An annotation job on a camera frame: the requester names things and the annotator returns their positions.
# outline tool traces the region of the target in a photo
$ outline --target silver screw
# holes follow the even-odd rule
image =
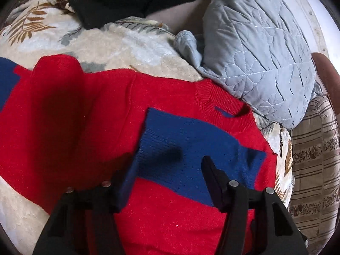
[[[266,188],[266,192],[267,192],[268,194],[273,194],[273,193],[274,193],[274,190],[273,190],[273,188],[267,187],[267,188]]]
[[[102,186],[107,188],[111,186],[111,181],[110,180],[105,180],[102,182]]]
[[[229,185],[232,187],[237,187],[238,186],[238,182],[236,180],[230,180],[229,181]]]
[[[72,187],[67,187],[65,193],[70,194],[74,191]]]

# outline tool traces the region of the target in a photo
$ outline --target gray fabric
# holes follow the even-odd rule
[[[203,29],[203,55],[189,31],[176,36],[182,56],[258,114],[295,127],[311,100],[316,71],[283,0],[212,0]]]

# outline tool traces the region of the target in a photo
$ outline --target blue knit fabric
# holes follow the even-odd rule
[[[266,156],[241,146],[234,137],[209,123],[149,109],[134,159],[139,164],[140,177],[213,206],[201,172],[205,155],[210,155],[230,179],[250,189],[254,188]]]
[[[0,57],[0,111],[4,107],[13,87],[20,77],[13,73],[16,63],[7,58]]]

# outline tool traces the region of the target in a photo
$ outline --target quilted gray fabric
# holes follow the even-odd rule
[[[297,126],[311,100],[316,70],[283,0],[212,0],[203,28],[203,55],[189,31],[176,36],[183,57],[268,120]]]

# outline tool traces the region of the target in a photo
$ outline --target floral blanket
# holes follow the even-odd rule
[[[128,18],[84,30],[67,0],[21,0],[0,32],[0,56],[32,69],[42,56],[69,54],[85,72],[130,68],[152,76],[198,81],[202,77],[173,48],[174,35],[156,21]],[[294,178],[291,140],[279,124],[254,114],[278,154],[275,190],[288,207]],[[0,223],[23,255],[30,255],[47,213],[0,177]]]

